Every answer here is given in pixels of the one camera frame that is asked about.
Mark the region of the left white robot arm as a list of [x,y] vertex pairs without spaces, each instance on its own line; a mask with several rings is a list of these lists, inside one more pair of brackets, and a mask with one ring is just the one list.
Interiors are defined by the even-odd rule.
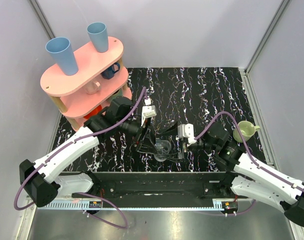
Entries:
[[117,97],[109,106],[91,116],[71,138],[48,155],[34,162],[24,160],[19,165],[19,190],[26,191],[37,207],[51,203],[63,187],[57,180],[60,173],[117,131],[134,136],[133,144],[137,152],[167,159],[163,141],[156,139],[150,127],[150,118],[156,116],[155,106],[149,98],[145,99],[140,122],[130,119],[137,107],[138,104],[133,104],[130,99]]

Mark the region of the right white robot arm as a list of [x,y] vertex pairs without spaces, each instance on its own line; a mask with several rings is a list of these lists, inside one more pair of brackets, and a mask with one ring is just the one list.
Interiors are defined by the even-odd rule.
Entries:
[[179,159],[184,157],[187,149],[213,151],[217,168],[227,174],[218,187],[222,197],[252,198],[278,209],[287,219],[304,227],[304,181],[250,156],[244,144],[232,139],[218,122],[213,123],[198,140],[194,139],[194,126],[190,123],[175,124],[158,136],[179,139]]

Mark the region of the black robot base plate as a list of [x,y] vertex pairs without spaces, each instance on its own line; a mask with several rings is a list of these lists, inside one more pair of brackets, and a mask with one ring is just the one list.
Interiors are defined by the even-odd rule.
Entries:
[[214,199],[234,200],[233,174],[226,172],[94,172],[85,193],[119,208],[213,207]]

